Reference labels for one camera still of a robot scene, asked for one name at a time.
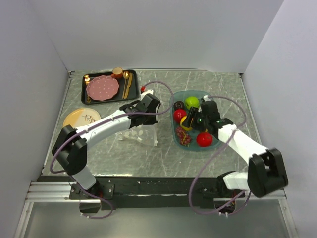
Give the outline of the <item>red apple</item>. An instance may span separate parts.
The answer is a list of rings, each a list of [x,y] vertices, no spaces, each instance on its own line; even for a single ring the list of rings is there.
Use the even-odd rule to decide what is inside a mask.
[[[196,137],[196,142],[200,147],[208,147],[212,144],[212,135],[208,132],[201,132]]]
[[[173,119],[176,123],[180,123],[181,120],[187,115],[187,112],[184,109],[177,109],[173,113]]]

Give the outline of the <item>green apple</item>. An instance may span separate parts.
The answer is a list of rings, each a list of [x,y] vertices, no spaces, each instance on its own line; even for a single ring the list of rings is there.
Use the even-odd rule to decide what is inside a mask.
[[[185,107],[190,110],[192,107],[198,108],[200,106],[200,101],[197,97],[191,96],[185,99]]]

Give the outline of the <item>yellow orange fruit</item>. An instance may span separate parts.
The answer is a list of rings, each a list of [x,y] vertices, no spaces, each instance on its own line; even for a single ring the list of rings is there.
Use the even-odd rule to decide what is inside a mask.
[[[180,121],[180,126],[185,130],[185,131],[191,131],[192,128],[192,119],[187,116],[184,116],[181,121]]]

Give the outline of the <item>clear polka dot zip bag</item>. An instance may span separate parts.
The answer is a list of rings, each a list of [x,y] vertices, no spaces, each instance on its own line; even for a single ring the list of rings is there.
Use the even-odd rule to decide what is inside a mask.
[[[140,125],[117,132],[115,134],[117,140],[134,140],[141,144],[156,147],[158,145],[157,130],[155,125]]]

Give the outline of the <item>red grape bunch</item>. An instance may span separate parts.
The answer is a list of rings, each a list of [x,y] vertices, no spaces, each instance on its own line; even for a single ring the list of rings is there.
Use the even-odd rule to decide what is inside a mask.
[[[177,129],[176,129],[176,135],[178,136],[179,138],[179,143],[182,145],[182,146],[187,146],[189,147],[190,143],[192,142],[192,137],[187,133],[187,131],[182,128],[181,126],[179,126]]]

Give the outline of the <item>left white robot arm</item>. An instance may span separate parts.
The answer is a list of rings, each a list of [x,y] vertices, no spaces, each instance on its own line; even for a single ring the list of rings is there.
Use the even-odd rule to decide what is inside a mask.
[[[118,132],[140,125],[157,123],[156,111],[160,100],[148,93],[142,100],[121,106],[110,116],[92,124],[62,128],[52,149],[53,157],[65,172],[81,186],[81,194],[87,199],[98,195],[97,180],[87,166],[87,153],[97,143]]]

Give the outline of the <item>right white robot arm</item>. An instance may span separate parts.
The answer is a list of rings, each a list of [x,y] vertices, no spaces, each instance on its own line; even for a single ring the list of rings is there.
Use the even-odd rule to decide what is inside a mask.
[[[219,176],[220,183],[216,190],[221,197],[229,197],[234,190],[248,190],[261,198],[288,185],[281,152],[260,145],[239,130],[230,119],[221,118],[214,100],[204,100],[199,107],[191,107],[184,126],[208,132],[246,162],[246,173],[232,171]]]

